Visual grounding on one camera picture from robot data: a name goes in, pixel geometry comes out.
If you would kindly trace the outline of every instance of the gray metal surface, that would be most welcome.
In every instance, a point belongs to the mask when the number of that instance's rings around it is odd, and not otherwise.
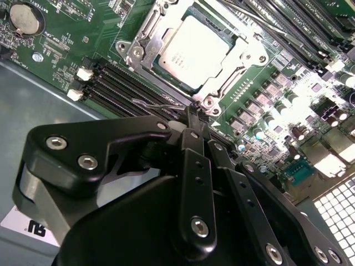
[[[0,221],[14,206],[12,189],[28,131],[38,125],[102,119],[81,103],[11,63],[0,62]],[[100,190],[103,205],[155,176],[123,178]],[[0,227],[0,265],[50,266],[58,248]]]

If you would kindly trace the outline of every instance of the motherboard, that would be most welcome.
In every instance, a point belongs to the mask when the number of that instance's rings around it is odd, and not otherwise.
[[[352,0],[0,1],[0,59],[107,118],[175,120],[282,187],[355,162]]]

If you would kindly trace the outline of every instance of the sticker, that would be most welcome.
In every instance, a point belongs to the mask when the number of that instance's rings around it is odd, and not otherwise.
[[[6,215],[0,226],[59,247],[53,233],[40,223],[28,218],[16,206]]]

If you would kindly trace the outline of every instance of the chip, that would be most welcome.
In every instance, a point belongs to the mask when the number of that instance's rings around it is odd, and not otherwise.
[[[265,89],[270,95],[275,96],[275,97],[281,97],[282,92],[273,84],[270,84],[269,86],[266,87]]]
[[[272,101],[264,94],[264,93],[260,93],[255,100],[257,100],[260,104],[262,105],[269,105],[271,106],[273,103]]]
[[[248,114],[247,112],[244,112],[244,111],[238,117],[241,120],[243,120],[245,123],[247,123],[248,125],[251,123],[254,123],[256,121],[256,119],[254,117],[252,117],[250,114]]]
[[[319,83],[317,83],[316,85],[314,85],[314,86],[312,87],[312,90],[313,90],[315,93],[319,92],[321,89],[322,89],[322,85],[319,84]]]
[[[249,105],[247,105],[246,108],[248,111],[251,111],[253,114],[263,114],[264,110],[262,108],[260,108],[259,106],[257,106],[255,103],[251,102]]]
[[[290,80],[283,74],[279,74],[275,80],[282,86],[289,86],[291,84]]]

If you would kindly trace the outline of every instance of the screw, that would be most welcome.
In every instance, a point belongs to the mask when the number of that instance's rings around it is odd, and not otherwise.
[[[78,159],[78,164],[80,165],[81,168],[86,170],[94,170],[96,167],[98,167],[97,160],[90,155],[80,156]]]
[[[167,129],[166,125],[164,125],[164,124],[161,123],[161,122],[158,122],[158,123],[157,123],[157,126],[158,126],[158,128],[160,128],[160,129],[162,129],[162,130]]]
[[[259,61],[260,63],[264,63],[266,61],[266,57],[264,56],[259,57]]]
[[[329,261],[328,257],[325,255],[325,253],[319,247],[315,247],[315,251],[321,261],[323,261],[324,263],[328,263],[328,261]]]
[[[191,136],[194,137],[195,139],[198,139],[198,138],[199,138],[198,134],[196,134],[196,133],[194,133],[194,132],[191,132]]]
[[[251,165],[245,165],[245,168],[249,171],[249,172],[254,172],[254,168]]]
[[[218,143],[215,143],[215,147],[220,151],[223,150],[223,147]]]
[[[199,218],[192,219],[191,228],[199,237],[205,238],[209,234],[209,228],[207,224]]]
[[[39,52],[34,52],[32,54],[32,59],[37,63],[40,63],[44,60],[43,56]]]
[[[335,253],[333,250],[329,249],[328,250],[329,255],[338,263],[341,264],[342,261],[340,260],[339,256],[337,253]]]
[[[266,245],[266,252],[268,256],[272,259],[272,261],[275,262],[275,264],[277,265],[282,264],[281,253],[272,244]]]
[[[143,53],[143,51],[141,51],[141,48],[140,48],[140,47],[134,47],[134,48],[133,48],[133,55],[134,55],[136,58],[141,58],[141,57],[142,57],[142,53]]]
[[[64,150],[67,147],[67,142],[62,137],[49,137],[45,143],[51,150]]]

